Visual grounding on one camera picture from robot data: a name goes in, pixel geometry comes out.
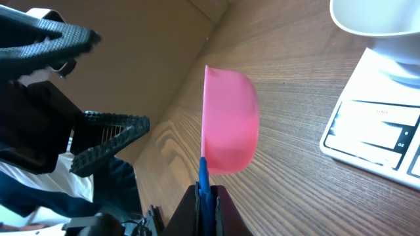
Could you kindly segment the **pink scoop with blue handle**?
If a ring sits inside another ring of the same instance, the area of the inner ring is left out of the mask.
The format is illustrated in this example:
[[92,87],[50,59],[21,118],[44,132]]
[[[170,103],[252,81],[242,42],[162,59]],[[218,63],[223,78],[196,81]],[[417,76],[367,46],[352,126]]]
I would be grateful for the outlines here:
[[244,74],[205,67],[199,160],[199,223],[204,235],[215,230],[210,175],[235,174],[253,159],[259,138],[259,101]]

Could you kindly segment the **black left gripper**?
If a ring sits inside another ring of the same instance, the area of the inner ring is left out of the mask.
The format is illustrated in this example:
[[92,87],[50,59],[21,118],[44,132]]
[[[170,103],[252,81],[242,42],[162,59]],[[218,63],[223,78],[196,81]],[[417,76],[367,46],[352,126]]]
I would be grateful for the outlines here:
[[[101,40],[94,30],[68,24],[52,9],[1,7],[1,81],[52,68],[62,77],[74,59]],[[82,111],[50,81],[1,85],[1,162],[32,174],[52,172],[73,131],[70,172],[98,172],[150,130],[147,116]]]

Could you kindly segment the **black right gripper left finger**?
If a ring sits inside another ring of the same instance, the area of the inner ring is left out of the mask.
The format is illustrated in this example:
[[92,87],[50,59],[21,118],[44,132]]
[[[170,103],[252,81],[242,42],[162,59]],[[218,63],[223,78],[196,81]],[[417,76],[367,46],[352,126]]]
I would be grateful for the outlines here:
[[198,236],[200,234],[200,195],[198,185],[187,188],[176,211],[162,232],[163,236]]

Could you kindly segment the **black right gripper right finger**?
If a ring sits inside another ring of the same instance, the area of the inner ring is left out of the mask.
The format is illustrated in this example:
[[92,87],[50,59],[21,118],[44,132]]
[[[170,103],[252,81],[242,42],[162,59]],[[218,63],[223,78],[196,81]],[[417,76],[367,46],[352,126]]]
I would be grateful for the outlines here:
[[253,236],[224,186],[215,186],[215,235]]

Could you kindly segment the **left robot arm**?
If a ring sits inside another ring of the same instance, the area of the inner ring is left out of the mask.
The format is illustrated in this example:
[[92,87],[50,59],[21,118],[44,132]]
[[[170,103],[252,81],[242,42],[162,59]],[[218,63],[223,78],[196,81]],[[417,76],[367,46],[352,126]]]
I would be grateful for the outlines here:
[[49,81],[67,76],[100,41],[50,9],[1,7],[1,205],[23,217],[39,207],[96,222],[85,235],[123,235],[109,214],[145,232],[133,167],[117,153],[150,129],[146,116],[80,110]]

